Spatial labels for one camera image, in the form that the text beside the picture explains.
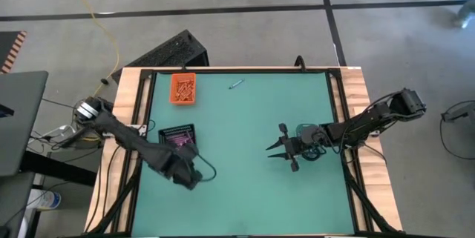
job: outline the green mat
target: green mat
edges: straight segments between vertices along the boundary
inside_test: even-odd
[[[267,158],[284,147],[265,151],[281,135],[279,123],[293,136],[301,123],[333,122],[323,73],[197,74],[192,106],[168,101],[170,81],[157,75],[150,118],[157,126],[148,140],[193,123],[217,177],[188,191],[143,165],[133,237],[353,233],[341,160],[331,148],[317,162],[300,158],[296,173],[289,161]],[[204,177],[212,175],[195,163]]]

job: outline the pen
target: pen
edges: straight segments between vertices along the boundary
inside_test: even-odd
[[[235,82],[233,85],[229,87],[229,89],[233,89],[234,87],[238,86],[239,84],[243,83],[244,79],[240,79],[237,82]]]

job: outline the gray floor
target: gray floor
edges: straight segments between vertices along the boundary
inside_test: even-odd
[[[322,4],[322,0],[88,0],[97,12],[169,10],[278,4]],[[331,0],[333,4],[440,0]],[[0,0],[0,16],[86,13],[80,0]],[[372,99],[410,87],[427,103],[427,115],[400,123],[382,137],[404,229],[412,234],[472,237],[475,233],[475,164],[455,159],[439,141],[439,114],[473,98],[475,25],[451,27],[458,7],[378,8],[334,11],[348,65],[362,66]],[[116,36],[125,65],[183,29],[208,49],[212,65],[288,65],[301,54],[308,65],[337,65],[323,10],[102,19]],[[0,22],[0,31],[26,30],[14,72],[47,70],[45,96],[73,104],[91,94],[114,65],[106,36],[90,20]],[[103,96],[114,99],[111,85]],[[71,120],[71,111],[42,104],[36,130]],[[473,152],[473,126],[445,126],[457,153]],[[83,152],[54,153],[70,159]],[[77,165],[97,168],[99,154]],[[46,186],[56,183],[46,179]],[[37,237],[79,234],[91,189],[56,189],[64,203],[43,213]]]

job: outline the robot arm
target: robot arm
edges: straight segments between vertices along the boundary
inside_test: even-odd
[[[154,144],[144,140],[135,128],[127,127],[111,113],[112,107],[100,98],[87,98],[76,110],[76,120],[97,133],[109,132],[117,144],[126,150],[137,151],[148,166],[166,179],[192,190],[203,178],[194,169],[193,159],[199,154],[195,145],[177,147]]]
[[[403,89],[387,96],[390,100],[372,104],[363,113],[354,116],[345,122],[326,123],[322,125],[308,125],[303,127],[297,137],[289,138],[284,123],[279,125],[284,133],[279,140],[267,150],[284,145],[285,153],[278,153],[269,157],[281,157],[291,160],[292,171],[298,171],[295,157],[302,155],[307,160],[316,160],[319,157],[318,149],[341,145],[342,148],[355,147],[365,141],[370,133],[379,133],[387,130],[397,121],[408,122],[424,115],[426,108],[416,91]]]

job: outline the orange container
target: orange container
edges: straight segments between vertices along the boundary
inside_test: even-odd
[[[193,105],[195,93],[195,73],[175,73],[171,75],[170,103],[174,105]]]

